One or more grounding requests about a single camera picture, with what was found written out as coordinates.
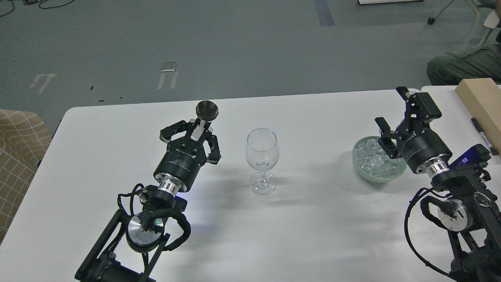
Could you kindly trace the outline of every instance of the beige upholstered chair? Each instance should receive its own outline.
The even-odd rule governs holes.
[[[0,243],[51,140],[38,115],[0,109]]]

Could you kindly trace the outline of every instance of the white table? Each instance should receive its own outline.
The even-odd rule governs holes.
[[[431,123],[458,157],[483,143],[453,88],[426,88],[443,117]],[[426,175],[409,170],[387,184],[356,174],[353,144],[377,135],[374,118],[395,126],[405,103],[394,90],[214,100],[212,123],[221,148],[188,193],[192,234],[161,255],[157,281],[450,281],[425,267],[403,234],[408,201]],[[198,101],[70,109],[0,246],[2,281],[72,281],[117,209],[116,196],[152,174],[165,152],[159,130],[195,117]],[[281,156],[276,190],[253,193],[244,156],[254,128],[273,129]],[[501,163],[490,162],[488,187],[501,196]],[[168,225],[172,238],[181,234]],[[445,231],[415,209],[416,248],[449,271]],[[141,272],[142,261],[123,240],[117,259]]]

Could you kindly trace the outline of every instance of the person's leg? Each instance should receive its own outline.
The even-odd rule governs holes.
[[[501,55],[495,52],[498,48],[490,46],[447,53],[429,61],[426,74],[432,85],[457,85],[465,78],[485,77],[501,82]]]

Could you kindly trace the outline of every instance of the glass stem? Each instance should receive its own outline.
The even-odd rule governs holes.
[[[266,178],[266,172],[263,171],[259,174],[258,184],[265,185],[266,183],[268,183],[268,178]]]

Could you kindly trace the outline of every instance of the black marker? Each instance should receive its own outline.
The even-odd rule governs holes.
[[[473,122],[473,126],[475,126],[476,131],[478,131],[478,133],[480,133],[480,136],[482,136],[483,140],[485,141],[485,143],[489,147],[490,153],[493,156],[498,156],[499,152],[496,150],[496,148],[494,148],[494,146],[492,146],[489,139],[487,139],[487,136],[485,136],[485,133],[483,133],[483,129],[482,129],[482,127],[480,127],[480,124],[478,124],[478,121],[476,121],[476,118],[473,117],[471,119],[471,122]]]

